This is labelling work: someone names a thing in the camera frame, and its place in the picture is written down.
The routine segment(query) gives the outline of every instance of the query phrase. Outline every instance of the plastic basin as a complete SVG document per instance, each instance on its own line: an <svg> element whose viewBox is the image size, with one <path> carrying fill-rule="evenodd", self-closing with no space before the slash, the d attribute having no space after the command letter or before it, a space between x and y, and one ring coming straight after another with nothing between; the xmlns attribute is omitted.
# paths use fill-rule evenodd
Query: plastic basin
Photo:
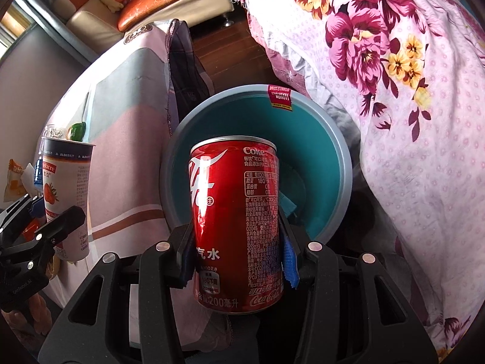
<svg viewBox="0 0 485 364"><path fill-rule="evenodd" d="M315 102L292 91L293 111L275 108L267 89L267 85L248 85L215 94L176 128L160 176L169 227L191 221L190 149L213 137L249 135L276 145L280 191L297 205L297 220L310 238L325 244L335 233L352 190L352 164L345 139Z"/></svg>

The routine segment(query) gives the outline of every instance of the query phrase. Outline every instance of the black clamp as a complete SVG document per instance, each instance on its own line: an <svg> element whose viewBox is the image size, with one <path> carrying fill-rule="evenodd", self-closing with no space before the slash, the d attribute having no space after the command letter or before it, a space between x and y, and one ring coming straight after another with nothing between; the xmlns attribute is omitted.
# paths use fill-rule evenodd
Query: black clamp
<svg viewBox="0 0 485 364"><path fill-rule="evenodd" d="M290 226L281 211L279 228L296 256L298 288L309 289L295 363L437 364L423 326L374 255L336 255ZM187 285L195 259L191 224L140 256L105 254L56 321L39 362L184 363L170 288ZM129 285L136 283L138 352L129 345L128 325Z"/></svg>
<svg viewBox="0 0 485 364"><path fill-rule="evenodd" d="M49 284L45 275L54 246L83 225L84 211L71 207L40 227L35 239L14 245L33 217L43 212L44 199L28 194L0 214L0 308L21 310L32 322L25 301Z"/></svg>

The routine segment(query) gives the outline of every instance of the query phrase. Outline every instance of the floral bedsheet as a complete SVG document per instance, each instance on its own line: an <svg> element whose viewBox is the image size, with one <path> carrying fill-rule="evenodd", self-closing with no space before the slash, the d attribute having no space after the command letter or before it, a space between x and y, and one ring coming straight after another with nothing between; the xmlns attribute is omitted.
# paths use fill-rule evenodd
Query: floral bedsheet
<svg viewBox="0 0 485 364"><path fill-rule="evenodd" d="M485 299L483 30L456 0L244 1L358 127L362 172L389 219L368 243L390 266L406 260L445 357Z"/></svg>

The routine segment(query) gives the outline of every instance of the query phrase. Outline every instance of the window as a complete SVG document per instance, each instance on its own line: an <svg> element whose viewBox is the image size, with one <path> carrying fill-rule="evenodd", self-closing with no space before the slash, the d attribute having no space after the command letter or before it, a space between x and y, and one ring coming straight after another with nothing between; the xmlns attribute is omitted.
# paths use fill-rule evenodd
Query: window
<svg viewBox="0 0 485 364"><path fill-rule="evenodd" d="M31 23L32 19L15 3L8 8L0 21L0 57Z"/></svg>

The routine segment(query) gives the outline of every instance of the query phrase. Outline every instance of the red can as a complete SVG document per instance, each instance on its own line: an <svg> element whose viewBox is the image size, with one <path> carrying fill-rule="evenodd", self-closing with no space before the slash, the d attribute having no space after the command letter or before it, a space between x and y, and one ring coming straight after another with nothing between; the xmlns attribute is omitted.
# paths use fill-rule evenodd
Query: red can
<svg viewBox="0 0 485 364"><path fill-rule="evenodd" d="M247 314L283 294L276 147L256 137L213 138L191 150L196 299L214 311Z"/></svg>

